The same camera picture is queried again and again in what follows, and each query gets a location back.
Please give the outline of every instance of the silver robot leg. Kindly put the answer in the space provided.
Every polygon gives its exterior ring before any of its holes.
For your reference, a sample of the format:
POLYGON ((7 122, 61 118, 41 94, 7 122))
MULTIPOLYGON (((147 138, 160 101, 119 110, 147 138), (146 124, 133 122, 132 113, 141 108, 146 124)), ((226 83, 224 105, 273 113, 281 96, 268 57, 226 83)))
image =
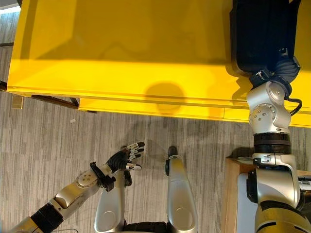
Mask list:
POLYGON ((172 233, 198 233, 198 214, 182 160, 170 158, 168 220, 172 233))
POLYGON ((96 233, 119 232, 124 227, 124 171, 117 171, 114 177, 114 189, 104 190, 98 203, 94 223, 96 233))

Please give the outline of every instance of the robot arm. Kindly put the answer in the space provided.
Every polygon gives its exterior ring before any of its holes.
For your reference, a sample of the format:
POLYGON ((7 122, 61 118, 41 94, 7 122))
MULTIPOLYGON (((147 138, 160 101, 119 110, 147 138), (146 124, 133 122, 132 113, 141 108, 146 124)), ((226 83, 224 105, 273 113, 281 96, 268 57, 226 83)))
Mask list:
POLYGON ((46 205, 31 217, 16 225, 11 233, 50 233, 69 218, 100 187, 113 189, 113 173, 122 170, 140 170, 132 160, 141 156, 144 143, 134 143, 114 154, 106 164, 97 167, 93 162, 91 170, 81 173, 74 182, 64 187, 46 205))
POLYGON ((311 224, 298 211, 300 188, 289 131, 291 116, 302 103, 295 101, 299 106, 290 113, 285 109, 284 99, 292 100, 289 98, 292 90, 289 81, 280 75, 292 73, 296 76, 300 66, 295 59, 289 60, 286 53, 281 55, 277 66, 283 69, 271 76, 261 70, 250 78, 253 85, 256 79, 260 82, 247 96, 256 166, 248 174, 247 196, 258 204, 256 233, 311 233, 311 224))

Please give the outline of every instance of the yellow table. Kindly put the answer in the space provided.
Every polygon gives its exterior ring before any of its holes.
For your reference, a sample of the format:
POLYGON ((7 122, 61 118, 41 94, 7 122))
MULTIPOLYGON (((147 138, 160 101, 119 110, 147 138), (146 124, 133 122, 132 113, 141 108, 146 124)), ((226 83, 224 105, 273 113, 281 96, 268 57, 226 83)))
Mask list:
MULTIPOLYGON (((80 97, 81 110, 247 121, 230 63, 232 0, 24 0, 7 91, 80 97)), ((311 127, 311 1, 302 0, 291 97, 311 127)), ((288 109, 294 104, 287 102, 288 109)))

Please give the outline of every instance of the black strap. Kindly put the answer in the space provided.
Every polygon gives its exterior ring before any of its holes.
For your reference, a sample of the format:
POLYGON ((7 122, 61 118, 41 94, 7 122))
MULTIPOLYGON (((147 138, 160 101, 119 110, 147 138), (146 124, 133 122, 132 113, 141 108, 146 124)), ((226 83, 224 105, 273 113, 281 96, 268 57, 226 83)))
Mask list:
POLYGON ((105 174, 100 170, 95 162, 89 164, 91 169, 94 171, 95 175, 98 178, 98 184, 101 188, 104 188, 107 192, 113 189, 114 185, 113 182, 116 181, 116 178, 105 176, 105 174))

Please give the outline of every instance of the robot finger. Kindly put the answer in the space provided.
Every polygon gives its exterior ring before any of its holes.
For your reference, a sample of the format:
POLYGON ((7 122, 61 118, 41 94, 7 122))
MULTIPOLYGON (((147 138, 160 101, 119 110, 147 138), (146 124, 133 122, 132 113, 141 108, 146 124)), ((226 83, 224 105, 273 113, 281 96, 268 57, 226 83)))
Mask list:
POLYGON ((127 163, 126 169, 127 170, 141 170, 142 167, 141 167, 141 165, 138 165, 138 164, 127 163))
POLYGON ((136 158, 139 158, 139 157, 141 157, 141 154, 133 154, 133 155, 131 155, 131 156, 128 158, 128 160, 129 160, 129 161, 132 161, 133 159, 136 159, 136 158))
POLYGON ((130 150, 130 156, 143 152, 145 149, 140 148, 138 150, 130 150))
POLYGON ((138 149, 138 148, 140 148, 140 147, 144 147, 144 146, 145 146, 145 143, 143 143, 143 142, 137 142, 137 143, 133 143, 133 144, 127 146, 126 148, 127 148, 128 150, 136 150, 136 149, 138 149))

